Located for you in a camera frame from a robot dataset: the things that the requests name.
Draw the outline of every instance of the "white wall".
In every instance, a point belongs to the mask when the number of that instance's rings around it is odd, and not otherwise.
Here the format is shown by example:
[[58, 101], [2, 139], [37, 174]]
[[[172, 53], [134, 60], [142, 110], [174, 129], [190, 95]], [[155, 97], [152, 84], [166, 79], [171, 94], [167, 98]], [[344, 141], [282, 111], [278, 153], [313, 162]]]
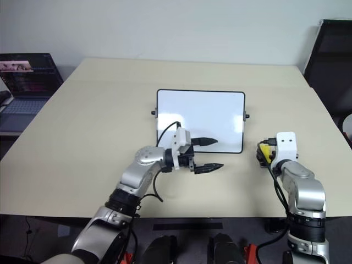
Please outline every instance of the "white wall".
[[323, 18], [352, 0], [0, 0], [0, 52], [50, 52], [67, 77], [84, 57], [295, 64]]

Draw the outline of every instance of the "beige table surface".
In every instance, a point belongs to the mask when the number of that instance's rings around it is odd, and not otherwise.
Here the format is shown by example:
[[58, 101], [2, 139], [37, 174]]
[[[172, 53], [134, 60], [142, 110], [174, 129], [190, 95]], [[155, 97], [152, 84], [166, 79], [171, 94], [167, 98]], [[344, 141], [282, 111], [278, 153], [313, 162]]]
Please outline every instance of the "beige table surface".
[[91, 217], [105, 203], [135, 152], [155, 144], [158, 89], [246, 93], [244, 151], [197, 153], [208, 174], [161, 174], [164, 203], [149, 197], [143, 217], [284, 216], [256, 144], [294, 131], [299, 161], [326, 190], [327, 216], [352, 215], [352, 151], [294, 66], [84, 60], [0, 162], [0, 211]]

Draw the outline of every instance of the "whiteboard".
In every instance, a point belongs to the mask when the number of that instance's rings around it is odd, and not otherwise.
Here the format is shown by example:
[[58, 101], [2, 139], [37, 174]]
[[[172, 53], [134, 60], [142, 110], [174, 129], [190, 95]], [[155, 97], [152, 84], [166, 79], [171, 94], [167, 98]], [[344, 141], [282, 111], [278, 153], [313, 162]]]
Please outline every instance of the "whiteboard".
[[[196, 152], [241, 153], [245, 120], [243, 92], [158, 90], [157, 139], [174, 121], [181, 122], [191, 138], [214, 138], [210, 146], [195, 146]], [[176, 125], [163, 135], [159, 146], [171, 147]]]

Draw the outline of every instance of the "laptop keyboard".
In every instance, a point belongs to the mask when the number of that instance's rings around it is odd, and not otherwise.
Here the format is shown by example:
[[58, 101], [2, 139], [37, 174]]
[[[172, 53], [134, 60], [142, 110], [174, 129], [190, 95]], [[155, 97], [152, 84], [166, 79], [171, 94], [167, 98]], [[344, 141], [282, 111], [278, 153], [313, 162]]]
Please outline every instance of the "laptop keyboard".
[[2, 113], [4, 114], [38, 114], [40, 109], [45, 105], [46, 101], [26, 101], [14, 100]]

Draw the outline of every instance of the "laptop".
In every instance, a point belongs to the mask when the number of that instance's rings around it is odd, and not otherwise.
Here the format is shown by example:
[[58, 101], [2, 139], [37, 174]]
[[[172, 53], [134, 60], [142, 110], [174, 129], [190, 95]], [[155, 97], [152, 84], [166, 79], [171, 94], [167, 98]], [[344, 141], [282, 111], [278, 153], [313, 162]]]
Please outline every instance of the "laptop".
[[20, 134], [63, 79], [49, 53], [0, 54], [0, 77], [14, 100], [0, 113], [0, 133]]

